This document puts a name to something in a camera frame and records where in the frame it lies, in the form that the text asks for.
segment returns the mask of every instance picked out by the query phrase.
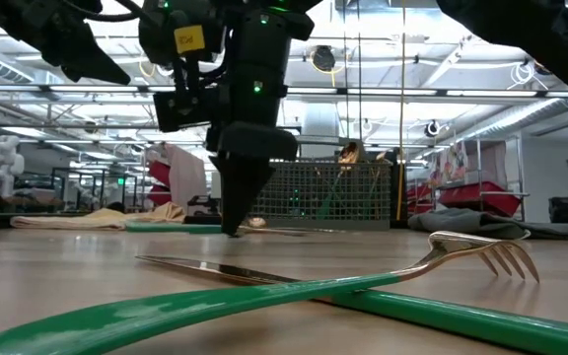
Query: fork handle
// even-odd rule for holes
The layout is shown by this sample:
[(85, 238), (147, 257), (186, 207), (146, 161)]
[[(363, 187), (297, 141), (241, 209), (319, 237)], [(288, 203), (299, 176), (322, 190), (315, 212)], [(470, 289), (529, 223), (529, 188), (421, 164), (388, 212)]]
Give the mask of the fork handle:
[(344, 293), (322, 301), (532, 353), (568, 354), (568, 322), (380, 291)]

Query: fork tines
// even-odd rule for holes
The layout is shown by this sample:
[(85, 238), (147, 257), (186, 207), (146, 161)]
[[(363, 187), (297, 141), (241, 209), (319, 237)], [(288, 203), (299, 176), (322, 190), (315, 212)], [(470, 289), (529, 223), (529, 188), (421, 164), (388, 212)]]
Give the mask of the fork tines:
[(494, 259), (497, 260), (497, 262), (503, 268), (503, 270), (505, 270), (505, 272), (508, 275), (512, 276), (512, 270), (510, 269), (508, 263), (505, 261), (507, 259), (508, 262), (512, 264), (512, 267), (525, 280), (525, 272), (523, 272), (523, 269), (517, 262), (517, 259), (519, 259), (521, 263), (526, 267), (526, 269), (530, 272), (530, 274), (533, 276), (533, 278), (536, 280), (536, 282), (540, 282), (540, 277), (538, 277), (538, 271), (536, 270), (536, 267), (533, 264), (532, 259), (530, 258), (528, 253), (518, 245), (512, 242), (497, 242), (489, 246), (479, 254), (481, 260), (483, 260), (483, 262), (485, 262), (488, 268), (492, 270), (492, 272), (494, 272), (495, 275), (498, 276), (499, 272), (497, 271), (496, 267), (494, 266), (490, 258), (488, 258), (488, 256), (494, 257)]

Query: yellow label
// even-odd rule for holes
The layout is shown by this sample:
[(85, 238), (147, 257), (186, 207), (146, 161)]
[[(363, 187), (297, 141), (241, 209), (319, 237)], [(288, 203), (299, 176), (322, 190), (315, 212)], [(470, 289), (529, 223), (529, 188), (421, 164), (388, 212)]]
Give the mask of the yellow label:
[(175, 42), (178, 54), (205, 48), (203, 28), (200, 25), (188, 26), (175, 30)]

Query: metal cage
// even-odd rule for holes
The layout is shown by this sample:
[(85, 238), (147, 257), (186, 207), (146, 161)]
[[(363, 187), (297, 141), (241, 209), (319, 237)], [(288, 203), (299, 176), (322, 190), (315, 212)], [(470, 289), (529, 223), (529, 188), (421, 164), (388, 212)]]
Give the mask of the metal cage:
[(391, 165), (271, 163), (275, 173), (251, 215), (274, 227), (385, 230), (391, 217)]

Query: white robot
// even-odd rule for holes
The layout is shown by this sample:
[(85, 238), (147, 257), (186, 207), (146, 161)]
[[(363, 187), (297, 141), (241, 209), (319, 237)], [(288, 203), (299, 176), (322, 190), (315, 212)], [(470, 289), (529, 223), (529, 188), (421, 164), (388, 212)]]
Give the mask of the white robot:
[(17, 154), (19, 137), (0, 136), (0, 194), (10, 197), (13, 194), (15, 176), (24, 171), (25, 160)]

